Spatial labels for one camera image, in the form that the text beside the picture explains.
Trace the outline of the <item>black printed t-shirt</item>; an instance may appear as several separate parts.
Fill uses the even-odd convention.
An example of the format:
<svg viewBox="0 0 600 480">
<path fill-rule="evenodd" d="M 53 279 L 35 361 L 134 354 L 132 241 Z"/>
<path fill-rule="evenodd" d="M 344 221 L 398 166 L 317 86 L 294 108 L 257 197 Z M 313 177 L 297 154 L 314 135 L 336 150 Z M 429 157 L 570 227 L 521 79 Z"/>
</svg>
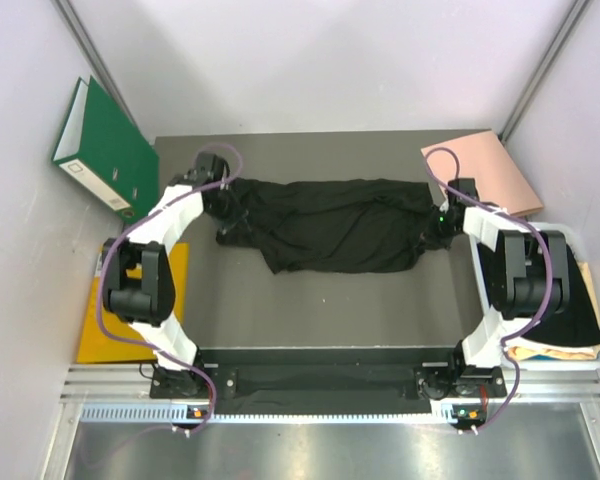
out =
<svg viewBox="0 0 600 480">
<path fill-rule="evenodd" d="M 216 241 L 258 250 L 274 274 L 401 272 L 452 241 L 425 182 L 238 178 L 232 190 L 246 217 Z"/>
</svg>

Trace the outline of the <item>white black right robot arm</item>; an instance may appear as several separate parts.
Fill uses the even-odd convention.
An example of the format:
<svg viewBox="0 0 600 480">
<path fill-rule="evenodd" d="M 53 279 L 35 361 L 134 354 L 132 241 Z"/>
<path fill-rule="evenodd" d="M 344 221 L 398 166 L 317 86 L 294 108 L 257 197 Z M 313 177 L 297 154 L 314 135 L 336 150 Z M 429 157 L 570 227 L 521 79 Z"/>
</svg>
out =
<svg viewBox="0 0 600 480">
<path fill-rule="evenodd" d="M 453 201 L 436 207 L 423 239 L 448 247 L 464 234 L 487 252 L 489 308 L 471 334 L 459 341 L 445 372 L 431 370 L 421 381 L 423 392 L 477 397 L 481 388 L 497 398 L 506 395 L 502 363 L 508 342 L 524 336 L 570 300 L 569 248 L 558 230 L 540 230 L 496 206 L 469 206 Z"/>
</svg>

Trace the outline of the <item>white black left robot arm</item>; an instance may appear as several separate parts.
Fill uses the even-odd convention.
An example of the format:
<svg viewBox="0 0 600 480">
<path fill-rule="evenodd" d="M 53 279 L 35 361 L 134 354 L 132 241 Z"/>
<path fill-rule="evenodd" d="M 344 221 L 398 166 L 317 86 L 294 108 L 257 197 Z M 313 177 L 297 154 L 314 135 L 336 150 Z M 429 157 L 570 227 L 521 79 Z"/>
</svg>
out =
<svg viewBox="0 0 600 480">
<path fill-rule="evenodd" d="M 229 167 L 194 167 L 165 188 L 157 204 L 120 237 L 103 245 L 96 321 L 113 314 L 140 336 L 106 336 L 154 353 L 155 398 L 194 398 L 212 391 L 200 361 L 199 348 L 184 332 L 175 313 L 176 289 L 169 254 L 189 225 L 206 214 L 222 224 L 236 222 Z"/>
</svg>

